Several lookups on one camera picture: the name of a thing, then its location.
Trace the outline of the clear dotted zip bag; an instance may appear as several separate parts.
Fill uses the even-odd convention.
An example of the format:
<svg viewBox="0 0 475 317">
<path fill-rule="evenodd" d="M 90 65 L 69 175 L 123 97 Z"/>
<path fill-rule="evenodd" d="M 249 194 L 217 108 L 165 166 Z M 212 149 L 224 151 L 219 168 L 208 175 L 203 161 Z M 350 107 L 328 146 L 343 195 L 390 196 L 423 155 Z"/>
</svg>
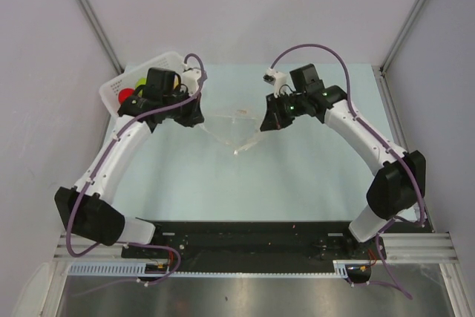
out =
<svg viewBox="0 0 475 317">
<path fill-rule="evenodd" d="M 232 149 L 233 155 L 248 151 L 268 139 L 260 131 L 261 121 L 252 111 L 245 109 L 221 109 L 204 114 L 199 128 L 216 141 Z"/>
</svg>

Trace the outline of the white plastic basket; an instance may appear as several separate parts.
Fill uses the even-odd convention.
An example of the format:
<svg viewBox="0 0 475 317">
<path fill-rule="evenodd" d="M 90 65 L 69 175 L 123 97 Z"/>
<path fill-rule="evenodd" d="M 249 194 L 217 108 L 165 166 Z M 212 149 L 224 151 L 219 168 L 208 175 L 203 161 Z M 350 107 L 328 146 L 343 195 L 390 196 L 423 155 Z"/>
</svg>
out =
<svg viewBox="0 0 475 317">
<path fill-rule="evenodd" d="M 135 89 L 142 78 L 146 78 L 149 68 L 164 68 L 178 73 L 183 71 L 184 57 L 175 51 L 156 56 L 140 65 L 127 67 L 125 72 L 107 81 L 99 88 L 99 95 L 111 118 L 118 117 L 119 93 L 126 88 Z"/>
</svg>

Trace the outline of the light green apple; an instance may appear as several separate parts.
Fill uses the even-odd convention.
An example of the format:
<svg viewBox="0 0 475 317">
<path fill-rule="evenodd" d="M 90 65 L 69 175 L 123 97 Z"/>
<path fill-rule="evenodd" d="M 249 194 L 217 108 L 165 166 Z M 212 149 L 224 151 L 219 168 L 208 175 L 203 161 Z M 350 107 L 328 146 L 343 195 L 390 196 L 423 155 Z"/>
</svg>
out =
<svg viewBox="0 0 475 317">
<path fill-rule="evenodd" d="M 139 87 L 139 86 L 141 86 L 141 85 L 145 85 L 145 84 L 146 84 L 146 78 L 142 77 L 142 78 L 140 78 L 140 79 L 136 82 L 135 88 L 137 88 L 137 87 Z"/>
</svg>

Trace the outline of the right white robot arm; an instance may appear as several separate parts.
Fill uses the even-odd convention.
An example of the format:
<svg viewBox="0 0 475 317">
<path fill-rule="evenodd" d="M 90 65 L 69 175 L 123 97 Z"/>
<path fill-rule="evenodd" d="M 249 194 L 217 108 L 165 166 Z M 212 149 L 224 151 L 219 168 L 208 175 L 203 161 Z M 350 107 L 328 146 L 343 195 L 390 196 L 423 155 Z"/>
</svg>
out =
<svg viewBox="0 0 475 317">
<path fill-rule="evenodd" d="M 290 73 L 268 68 L 263 80 L 272 85 L 273 92 L 266 96 L 261 131 L 284 129 L 303 115 L 314 117 L 339 134 L 373 174 L 367 205 L 350 223 L 351 235 L 342 240 L 344 253 L 360 258 L 368 251 L 369 240 L 389 221 L 423 201 L 425 157 L 382 136 L 354 109 L 341 87 L 324 85 L 312 64 Z"/>
</svg>

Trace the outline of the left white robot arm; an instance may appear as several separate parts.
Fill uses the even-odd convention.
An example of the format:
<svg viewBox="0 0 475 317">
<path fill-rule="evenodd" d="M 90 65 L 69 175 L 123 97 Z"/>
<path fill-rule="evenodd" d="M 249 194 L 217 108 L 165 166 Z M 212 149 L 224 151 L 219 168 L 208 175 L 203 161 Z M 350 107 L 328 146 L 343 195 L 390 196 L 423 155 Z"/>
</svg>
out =
<svg viewBox="0 0 475 317">
<path fill-rule="evenodd" d="M 203 69 L 148 70 L 145 83 L 120 103 L 113 131 L 91 166 L 72 187 L 60 187 L 54 196 L 67 239 L 78 235 L 96 245 L 138 244 L 150 258 L 163 251 L 164 240 L 155 234 L 154 224 L 126 217 L 112 203 L 136 151 L 159 124 L 173 120 L 193 127 L 204 121 L 200 92 L 205 80 Z"/>
</svg>

